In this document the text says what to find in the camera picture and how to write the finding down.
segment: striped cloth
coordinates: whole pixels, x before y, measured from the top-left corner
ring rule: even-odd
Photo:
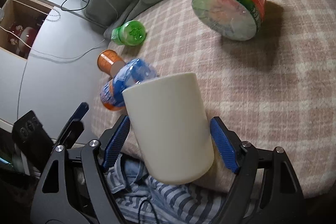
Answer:
[[[120,154],[106,180],[124,217],[138,222],[141,202],[149,198],[140,210],[141,223],[155,224],[155,210],[160,223],[209,224],[224,202],[224,195],[195,184],[167,185],[148,175],[140,160]]]

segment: green plastic bottle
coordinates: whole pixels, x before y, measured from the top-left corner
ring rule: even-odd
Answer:
[[[111,40],[117,45],[136,46],[146,39],[146,29],[141,22],[131,20],[112,31]]]

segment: white cup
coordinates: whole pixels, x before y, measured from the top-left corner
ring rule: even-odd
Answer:
[[[209,123],[194,73],[155,78],[123,91],[148,172],[183,184],[204,175],[214,160]]]

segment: white cable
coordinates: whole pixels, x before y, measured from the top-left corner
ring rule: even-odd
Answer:
[[[119,18],[119,13],[117,11],[116,8],[114,8],[114,6],[111,4],[111,2],[109,2],[108,0],[106,0],[106,2],[114,9],[114,11],[117,13],[117,19]]]
[[[18,39],[20,39],[23,44],[25,44],[28,48],[30,48],[31,50],[35,51],[35,52],[38,52],[38,53],[41,53],[41,54],[45,54],[45,55],[49,55],[49,56],[52,56],[52,57],[56,57],[56,58],[60,58],[60,59],[76,59],[76,58],[80,58],[82,57],[83,55],[87,54],[88,52],[92,51],[93,49],[95,49],[96,47],[98,47],[100,44],[102,44],[105,39],[103,39],[99,44],[97,44],[96,46],[94,46],[93,48],[89,49],[88,51],[84,52],[83,54],[79,55],[79,56],[76,56],[76,57],[60,57],[60,56],[56,56],[56,55],[53,55],[53,54],[47,54],[47,53],[44,53],[44,52],[40,52],[38,50],[35,50],[33,49],[31,46],[29,46],[26,42],[24,42],[21,38],[19,38],[16,34],[10,32],[10,31],[7,31],[5,28],[3,28],[2,26],[0,26],[1,29],[3,29],[4,31],[14,35],[15,37],[17,37]]]
[[[56,19],[56,20],[50,20],[50,19],[47,19],[47,18],[46,18],[46,20],[48,20],[48,21],[51,21],[51,22],[53,22],[53,21],[58,21],[58,20],[60,19],[60,17],[61,17],[61,13],[60,13],[59,11],[57,11],[55,8],[52,8],[52,10],[54,10],[54,11],[57,13],[57,15],[49,15],[49,14],[47,14],[47,13],[45,13],[45,12],[42,12],[42,11],[40,11],[40,10],[34,8],[34,7],[31,7],[31,6],[29,6],[29,5],[27,5],[27,4],[23,3],[23,2],[20,2],[20,1],[18,1],[18,0],[13,0],[13,1],[15,1],[15,2],[17,2],[17,3],[20,3],[20,4],[24,5],[24,6],[27,6],[27,7],[29,7],[29,8],[32,8],[32,9],[34,9],[34,10],[36,10],[36,11],[42,13],[42,14],[45,14],[45,15],[47,15],[47,16],[50,16],[50,17],[58,17],[58,19]]]

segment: plaid fabric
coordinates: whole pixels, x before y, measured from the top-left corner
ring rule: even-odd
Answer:
[[[110,48],[138,56],[160,75],[197,74],[208,118],[220,116],[258,148],[282,146],[304,195],[327,192],[336,178],[336,0],[268,0],[260,32],[234,42],[200,22],[190,0],[163,0],[137,17],[148,31],[141,48]],[[108,81],[103,75],[99,87]],[[93,132],[100,136],[121,112],[103,107],[97,90]],[[141,158],[131,130],[122,150]],[[233,175],[215,149],[198,185],[228,191]]]

